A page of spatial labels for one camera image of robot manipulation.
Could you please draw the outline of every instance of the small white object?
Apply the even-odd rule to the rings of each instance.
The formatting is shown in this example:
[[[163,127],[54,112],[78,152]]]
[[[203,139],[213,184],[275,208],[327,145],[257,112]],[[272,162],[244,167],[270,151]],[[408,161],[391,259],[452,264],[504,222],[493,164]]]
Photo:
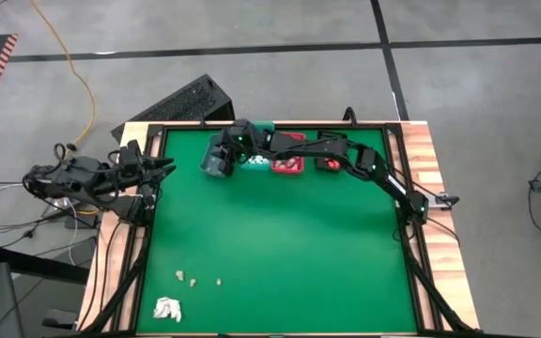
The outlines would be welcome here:
[[[172,300],[168,297],[158,299],[156,308],[154,309],[154,318],[167,318],[169,315],[171,319],[175,319],[177,323],[180,323],[182,315],[178,300]]]

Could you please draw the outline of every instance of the gray floor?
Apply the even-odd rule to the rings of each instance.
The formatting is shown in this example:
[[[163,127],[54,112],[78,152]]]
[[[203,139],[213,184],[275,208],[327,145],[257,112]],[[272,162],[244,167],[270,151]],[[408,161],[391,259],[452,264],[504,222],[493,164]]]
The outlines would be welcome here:
[[[365,0],[40,1],[73,53],[282,43],[377,41]],[[541,1],[381,0],[391,41],[541,37]],[[0,33],[20,33],[15,54],[59,54],[27,0],[0,7]],[[527,212],[527,180],[541,168],[541,45],[395,50],[410,118],[430,123],[450,193],[480,324],[541,336],[541,233]],[[379,50],[183,56],[76,62],[98,103],[81,145],[103,157],[108,131],[203,73],[239,117],[396,119]],[[12,63],[0,83],[0,180],[54,161],[78,135],[88,100],[65,62]],[[541,222],[541,195],[534,198]],[[0,224],[44,206],[20,188],[0,192]],[[0,236],[0,245],[18,237]],[[13,246],[37,253],[70,241],[44,225]],[[79,239],[90,234],[81,231]]]

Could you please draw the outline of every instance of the green table surface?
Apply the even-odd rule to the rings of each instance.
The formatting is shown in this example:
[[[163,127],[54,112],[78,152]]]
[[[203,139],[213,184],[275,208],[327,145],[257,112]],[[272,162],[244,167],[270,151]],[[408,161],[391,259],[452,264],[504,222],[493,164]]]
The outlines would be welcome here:
[[[162,183],[137,332],[416,330],[388,194],[319,172],[313,159],[297,177],[237,168],[207,176],[199,164],[215,132],[168,134],[165,156],[178,169]],[[381,131],[341,132],[385,156]],[[153,318],[162,297],[180,301],[180,323]]]

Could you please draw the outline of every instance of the red container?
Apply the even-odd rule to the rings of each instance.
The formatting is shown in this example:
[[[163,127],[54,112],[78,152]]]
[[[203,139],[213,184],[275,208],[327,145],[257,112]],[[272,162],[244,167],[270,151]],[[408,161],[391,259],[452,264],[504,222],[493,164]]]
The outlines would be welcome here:
[[[306,135],[299,132],[281,132],[284,135],[289,135],[296,140],[305,140]],[[275,173],[297,175],[304,171],[304,158],[300,156],[293,157],[285,161],[273,161],[270,164],[270,169]]]

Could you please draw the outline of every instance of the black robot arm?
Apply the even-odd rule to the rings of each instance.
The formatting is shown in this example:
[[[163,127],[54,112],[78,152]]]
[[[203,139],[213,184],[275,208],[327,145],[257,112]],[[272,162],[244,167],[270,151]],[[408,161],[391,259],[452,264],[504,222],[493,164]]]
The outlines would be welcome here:
[[[139,226],[147,225],[146,212],[155,207],[158,185],[176,168],[169,165],[173,159],[143,155],[135,140],[108,155],[110,161],[118,156],[112,166],[84,156],[67,158],[61,144],[54,153],[57,165],[35,165],[24,176],[27,191],[40,199],[69,198],[112,210],[122,222]],[[138,187],[140,194],[119,196],[129,187]]]
[[[297,140],[274,131],[259,131],[248,120],[237,120],[221,131],[220,150],[213,153],[221,161],[219,170],[227,177],[233,173],[235,162],[252,156],[262,156],[271,161],[287,160],[294,156],[318,157],[338,161],[341,168],[363,181],[373,181],[394,198],[409,221],[426,223],[428,200],[417,191],[407,190],[392,176],[386,161],[370,146],[351,142],[346,137],[315,141]],[[352,162],[348,153],[354,150]]]

